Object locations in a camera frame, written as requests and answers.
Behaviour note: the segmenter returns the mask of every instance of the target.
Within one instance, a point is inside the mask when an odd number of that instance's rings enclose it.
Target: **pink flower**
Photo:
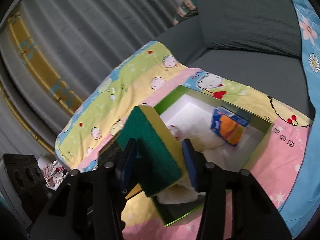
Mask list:
[[[310,24],[308,22],[308,19],[303,17],[303,22],[299,21],[300,27],[303,29],[303,38],[305,40],[310,40],[312,45],[315,44],[315,41],[313,39],[317,39],[317,33],[310,27]]]

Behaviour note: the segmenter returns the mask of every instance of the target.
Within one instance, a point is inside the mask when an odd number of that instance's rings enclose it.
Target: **yellow sponge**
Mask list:
[[[156,195],[186,175],[181,144],[152,107],[133,108],[117,139],[122,149],[130,138],[137,140],[137,158],[147,158],[152,163],[151,173],[140,181],[147,196]]]

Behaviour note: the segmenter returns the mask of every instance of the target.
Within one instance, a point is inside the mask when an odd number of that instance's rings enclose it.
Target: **sofa cushion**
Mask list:
[[[198,11],[208,48],[301,57],[291,0],[198,0]]]

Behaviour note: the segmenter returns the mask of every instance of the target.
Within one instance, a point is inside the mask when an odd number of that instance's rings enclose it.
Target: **flower pattern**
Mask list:
[[[310,64],[311,69],[314,72],[316,72],[316,73],[320,72],[319,59],[318,59],[317,55],[314,55],[313,53],[310,54],[309,64]]]
[[[302,18],[303,22],[299,21],[300,27],[303,29],[303,39],[310,40],[312,45],[315,45],[315,41],[318,38],[317,33],[311,28],[307,18]]]

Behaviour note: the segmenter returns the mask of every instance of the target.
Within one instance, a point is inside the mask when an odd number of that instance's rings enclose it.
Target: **blue fabric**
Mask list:
[[[316,116],[300,171],[290,195],[279,211],[293,237],[307,225],[320,204],[320,19],[308,0],[292,0],[299,20],[302,65]]]

